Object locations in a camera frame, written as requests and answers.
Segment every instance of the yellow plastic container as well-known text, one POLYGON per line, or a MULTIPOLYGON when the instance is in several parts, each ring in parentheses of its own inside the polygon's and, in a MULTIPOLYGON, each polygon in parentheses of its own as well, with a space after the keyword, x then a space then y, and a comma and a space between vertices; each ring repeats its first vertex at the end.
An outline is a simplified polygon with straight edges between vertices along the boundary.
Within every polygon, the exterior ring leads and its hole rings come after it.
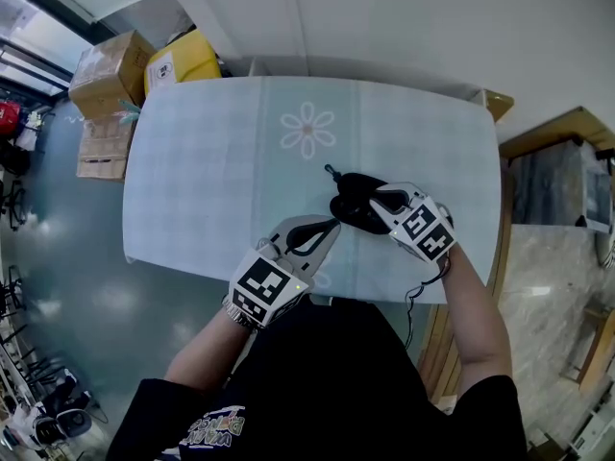
POLYGON ((215 52, 198 29, 158 51, 143 75, 146 96, 156 87, 222 77, 215 52))

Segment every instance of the floor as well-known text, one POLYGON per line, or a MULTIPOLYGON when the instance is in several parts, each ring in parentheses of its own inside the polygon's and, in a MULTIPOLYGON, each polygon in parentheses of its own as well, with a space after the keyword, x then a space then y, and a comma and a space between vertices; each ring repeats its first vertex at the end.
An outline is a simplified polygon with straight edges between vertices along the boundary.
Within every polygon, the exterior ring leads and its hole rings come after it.
POLYGON ((591 394, 560 376, 592 338, 582 327, 590 301, 615 306, 615 272, 598 266, 593 234, 580 228, 512 226, 500 310, 510 336, 513 375, 526 432, 570 441, 596 404, 608 377, 591 394))
MULTIPOLYGON (((75 176, 81 118, 69 102, 56 108, 40 139, 45 153, 35 154, 24 179, 30 218, 15 233, 2 226, 2 264, 16 263, 23 274, 31 339, 93 391, 112 435, 138 382, 164 373, 219 309, 227 284, 126 261, 123 184, 75 176)), ((404 306, 380 308, 406 339, 404 306)), ((413 314, 416 359, 429 307, 413 314)))

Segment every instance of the forearm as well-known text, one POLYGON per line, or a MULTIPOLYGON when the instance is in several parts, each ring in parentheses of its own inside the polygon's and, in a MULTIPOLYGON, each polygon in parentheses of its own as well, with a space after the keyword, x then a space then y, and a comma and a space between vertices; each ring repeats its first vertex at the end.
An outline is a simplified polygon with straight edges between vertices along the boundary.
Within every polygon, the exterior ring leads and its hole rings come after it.
POLYGON ((494 299, 458 244, 450 258, 443 283, 461 365, 495 363, 500 374, 510 376, 508 333, 494 299))
POLYGON ((202 392, 219 389, 233 370, 250 330, 220 311, 173 359, 164 379, 202 392))

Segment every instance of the black t-shirt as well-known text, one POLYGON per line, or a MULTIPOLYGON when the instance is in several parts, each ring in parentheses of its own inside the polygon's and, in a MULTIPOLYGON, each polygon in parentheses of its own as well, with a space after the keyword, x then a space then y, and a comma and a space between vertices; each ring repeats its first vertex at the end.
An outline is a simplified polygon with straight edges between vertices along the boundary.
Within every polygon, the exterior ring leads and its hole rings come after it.
POLYGON ((304 300, 260 332, 213 399, 141 381, 108 454, 152 460, 264 454, 408 459, 525 459, 517 391, 507 376, 470 388, 446 416, 429 403, 398 336, 371 304, 304 300))

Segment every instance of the blue-green floor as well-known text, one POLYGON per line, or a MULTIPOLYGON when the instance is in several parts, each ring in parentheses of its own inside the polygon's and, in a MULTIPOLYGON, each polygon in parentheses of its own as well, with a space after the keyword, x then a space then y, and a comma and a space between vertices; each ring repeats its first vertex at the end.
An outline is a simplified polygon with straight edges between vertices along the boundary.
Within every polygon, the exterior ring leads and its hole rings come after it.
MULTIPOLYGON (((136 261, 122 247, 123 184, 78 179, 83 123, 56 107, 23 180, 32 212, 18 232, 2 225, 2 264, 24 277, 29 338, 80 376, 118 427, 141 378, 161 376, 217 311, 226 283, 136 261)), ((403 304, 380 304, 404 339, 403 304)), ((418 356, 429 307, 413 311, 418 356)))

